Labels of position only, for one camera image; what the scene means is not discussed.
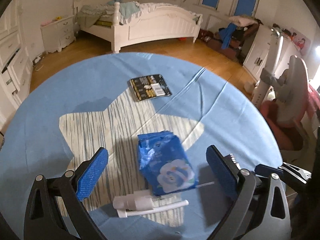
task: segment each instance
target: barcode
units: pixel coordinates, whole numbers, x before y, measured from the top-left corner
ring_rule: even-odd
[[[151,87],[153,91],[156,93],[157,97],[165,95],[165,92],[163,91],[159,83],[151,84]]]

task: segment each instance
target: metal screw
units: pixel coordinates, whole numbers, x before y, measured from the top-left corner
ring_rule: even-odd
[[[73,171],[67,171],[64,176],[66,176],[67,178],[70,178],[73,175]]]
[[[242,169],[242,170],[240,170],[240,172],[241,172],[241,174],[243,176],[249,176],[250,175],[250,172],[247,169]]]
[[[38,176],[36,176],[36,181],[41,181],[42,178],[43,178],[42,175],[38,175]]]
[[[272,173],[272,174],[271,174],[271,177],[272,177],[273,179],[279,179],[279,175],[276,174],[276,173]]]

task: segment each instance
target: round table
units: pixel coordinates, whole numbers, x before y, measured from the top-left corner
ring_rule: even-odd
[[[135,102],[128,80],[158,73],[173,95]],[[241,168],[282,164],[263,117],[225,80],[173,57],[103,55],[55,74],[17,110],[0,152],[1,213],[23,239],[25,208],[35,177],[61,176],[105,147],[108,168],[84,204],[107,239],[207,239],[229,205],[219,183],[183,192],[181,197],[189,205],[178,219],[176,214],[160,220],[114,215],[110,204],[114,195],[145,186],[136,167],[136,135],[162,130],[180,137],[200,184],[215,180],[205,158],[210,145],[222,155],[233,153]]]

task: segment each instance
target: white nightstand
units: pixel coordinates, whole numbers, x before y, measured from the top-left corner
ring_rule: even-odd
[[[74,16],[63,18],[59,21],[41,27],[45,52],[60,52],[76,40],[73,32]]]

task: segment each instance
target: blue plastic package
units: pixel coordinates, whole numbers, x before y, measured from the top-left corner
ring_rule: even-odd
[[[170,131],[138,135],[139,170],[154,195],[179,192],[198,185],[179,138]]]

